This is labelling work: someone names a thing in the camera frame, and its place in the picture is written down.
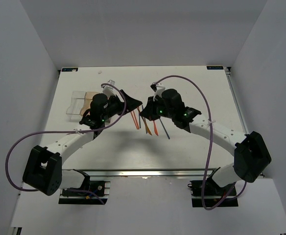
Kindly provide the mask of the right blue corner label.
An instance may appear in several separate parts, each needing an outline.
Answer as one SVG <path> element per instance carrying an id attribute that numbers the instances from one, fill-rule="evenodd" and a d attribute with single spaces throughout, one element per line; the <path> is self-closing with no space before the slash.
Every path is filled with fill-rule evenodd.
<path id="1" fill-rule="evenodd" d="M 223 66 L 206 66 L 207 70 L 224 70 Z"/>

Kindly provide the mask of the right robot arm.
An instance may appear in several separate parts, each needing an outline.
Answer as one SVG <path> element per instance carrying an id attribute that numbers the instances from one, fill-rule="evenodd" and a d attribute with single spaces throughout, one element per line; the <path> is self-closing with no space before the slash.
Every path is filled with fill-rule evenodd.
<path id="1" fill-rule="evenodd" d="M 232 163 L 215 169 L 207 178 L 205 186 L 213 195 L 240 180 L 254 182 L 272 161 L 261 134 L 234 131 L 208 120 L 199 110 L 186 106 L 175 89 L 150 96 L 140 115 L 149 121 L 169 118 L 179 129 L 212 141 L 234 157 Z"/>

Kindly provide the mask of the clear plastic container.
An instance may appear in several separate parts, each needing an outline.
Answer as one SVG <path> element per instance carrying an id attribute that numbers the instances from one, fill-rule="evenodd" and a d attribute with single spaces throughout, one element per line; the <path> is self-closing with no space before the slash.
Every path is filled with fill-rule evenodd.
<path id="1" fill-rule="evenodd" d="M 66 110 L 68 121 L 79 121 L 81 120 L 81 110 L 84 106 L 85 91 L 73 91 L 71 95 L 71 104 Z"/>

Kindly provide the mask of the blue corner label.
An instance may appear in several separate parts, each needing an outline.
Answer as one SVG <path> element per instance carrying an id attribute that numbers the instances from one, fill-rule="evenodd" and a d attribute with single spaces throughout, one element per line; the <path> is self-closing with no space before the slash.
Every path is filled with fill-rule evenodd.
<path id="1" fill-rule="evenodd" d="M 77 72 L 78 68 L 62 68 L 61 72 Z"/>
<path id="2" fill-rule="evenodd" d="M 207 70 L 224 70 L 223 66 L 206 66 Z"/>

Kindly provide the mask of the aluminium table rail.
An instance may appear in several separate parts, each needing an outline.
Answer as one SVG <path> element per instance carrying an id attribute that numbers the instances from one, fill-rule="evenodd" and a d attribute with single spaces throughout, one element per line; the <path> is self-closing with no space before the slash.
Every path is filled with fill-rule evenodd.
<path id="1" fill-rule="evenodd" d="M 39 170 L 36 174 L 45 181 L 61 180 L 64 177 L 90 176 L 91 178 L 107 177 L 203 177 L 204 169 L 193 170 Z"/>

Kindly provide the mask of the red chopstick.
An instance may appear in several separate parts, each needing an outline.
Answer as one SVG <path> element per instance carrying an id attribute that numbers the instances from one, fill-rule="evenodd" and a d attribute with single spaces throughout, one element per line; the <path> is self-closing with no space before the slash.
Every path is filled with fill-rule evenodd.
<path id="1" fill-rule="evenodd" d="M 138 129 L 141 129 L 141 117 L 140 117 L 140 108 L 137 108 L 138 115 L 136 117 Z"/>
<path id="2" fill-rule="evenodd" d="M 132 119 L 133 119 L 133 122 L 134 122 L 134 124 L 135 124 L 135 126 L 136 126 L 136 129 L 139 130 L 139 124 L 138 124 L 138 121 L 137 121 L 135 112 L 132 111 L 130 114 L 131 114 L 131 117 L 132 117 Z"/>

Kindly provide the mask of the orange plastic container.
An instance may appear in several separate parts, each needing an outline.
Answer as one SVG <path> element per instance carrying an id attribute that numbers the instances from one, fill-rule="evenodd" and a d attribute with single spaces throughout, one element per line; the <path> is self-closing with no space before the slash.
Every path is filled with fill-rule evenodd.
<path id="1" fill-rule="evenodd" d="M 84 103 L 80 110 L 80 115 L 82 116 L 89 108 L 90 103 L 93 100 L 94 95 L 98 94 L 98 92 L 86 92 L 84 96 Z"/>

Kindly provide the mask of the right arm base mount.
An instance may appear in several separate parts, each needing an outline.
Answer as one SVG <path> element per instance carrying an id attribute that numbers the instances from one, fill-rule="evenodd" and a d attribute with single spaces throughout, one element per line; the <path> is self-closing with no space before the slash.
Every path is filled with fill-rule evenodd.
<path id="1" fill-rule="evenodd" d="M 191 204 L 193 208 L 203 208 L 202 205 L 202 197 L 201 197 L 201 190 L 202 190 L 202 183 L 203 183 L 203 176 L 204 170 L 203 169 L 196 169 L 187 171 L 188 176 L 190 176 L 189 182 L 187 184 L 188 188 L 191 191 Z M 206 182 L 205 189 L 204 189 L 204 202 L 205 206 L 208 208 L 213 207 L 217 204 L 221 199 L 228 193 L 226 199 L 218 205 L 221 208 L 230 208 L 230 207 L 238 207 L 238 199 L 236 188 L 233 184 L 229 184 L 221 189 L 216 189 L 211 183 Z"/>

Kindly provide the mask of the blue-grey chopstick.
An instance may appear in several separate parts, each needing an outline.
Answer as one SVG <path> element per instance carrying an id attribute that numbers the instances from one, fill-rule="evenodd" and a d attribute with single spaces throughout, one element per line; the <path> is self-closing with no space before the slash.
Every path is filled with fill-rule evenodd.
<path id="1" fill-rule="evenodd" d="M 162 122 L 162 120 L 160 119 L 160 123 L 161 123 L 161 125 L 162 125 L 162 128 L 163 128 L 163 130 L 164 130 L 164 132 L 165 132 L 165 134 L 166 134 L 166 137 L 168 138 L 168 140 L 170 139 L 170 136 L 169 136 L 169 134 L 168 134 L 168 132 L 167 132 L 167 130 L 166 130 L 166 128 L 165 128 L 165 125 L 163 124 L 163 122 Z"/>

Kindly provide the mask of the red-orange knife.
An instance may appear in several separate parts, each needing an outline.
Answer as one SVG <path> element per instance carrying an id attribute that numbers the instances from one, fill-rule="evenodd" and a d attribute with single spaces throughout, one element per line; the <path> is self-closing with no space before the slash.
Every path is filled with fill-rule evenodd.
<path id="1" fill-rule="evenodd" d="M 156 136 L 159 136 L 159 133 L 158 133 L 158 129 L 157 129 L 157 125 L 156 125 L 156 122 L 153 121 L 153 127 L 154 127 L 154 133 Z"/>

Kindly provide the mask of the left blue corner label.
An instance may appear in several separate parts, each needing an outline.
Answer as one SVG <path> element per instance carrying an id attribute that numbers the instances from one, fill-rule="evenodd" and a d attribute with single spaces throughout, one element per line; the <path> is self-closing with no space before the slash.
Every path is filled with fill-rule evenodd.
<path id="1" fill-rule="evenodd" d="M 61 72 L 77 72 L 78 68 L 62 68 Z"/>

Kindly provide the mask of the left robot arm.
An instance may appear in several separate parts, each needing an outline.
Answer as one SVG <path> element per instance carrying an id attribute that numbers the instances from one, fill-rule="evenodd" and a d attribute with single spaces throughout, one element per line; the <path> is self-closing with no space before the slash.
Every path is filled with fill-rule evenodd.
<path id="1" fill-rule="evenodd" d="M 23 181 L 45 195 L 53 195 L 59 188 L 72 188 L 78 195 L 89 192 L 90 177 L 80 170 L 63 170 L 63 163 L 83 145 L 97 138 L 105 122 L 111 117 L 127 114 L 142 105 L 142 102 L 121 91 L 125 101 L 117 95 L 95 94 L 89 109 L 85 111 L 77 128 L 54 143 L 32 148 Z"/>

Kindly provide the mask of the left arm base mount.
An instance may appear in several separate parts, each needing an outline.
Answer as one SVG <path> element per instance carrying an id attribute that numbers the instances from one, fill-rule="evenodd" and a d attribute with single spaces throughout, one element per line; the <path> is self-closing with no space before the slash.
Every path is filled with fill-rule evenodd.
<path id="1" fill-rule="evenodd" d="M 64 170 L 60 185 L 60 205 L 105 205 L 111 182 L 80 170 Z"/>

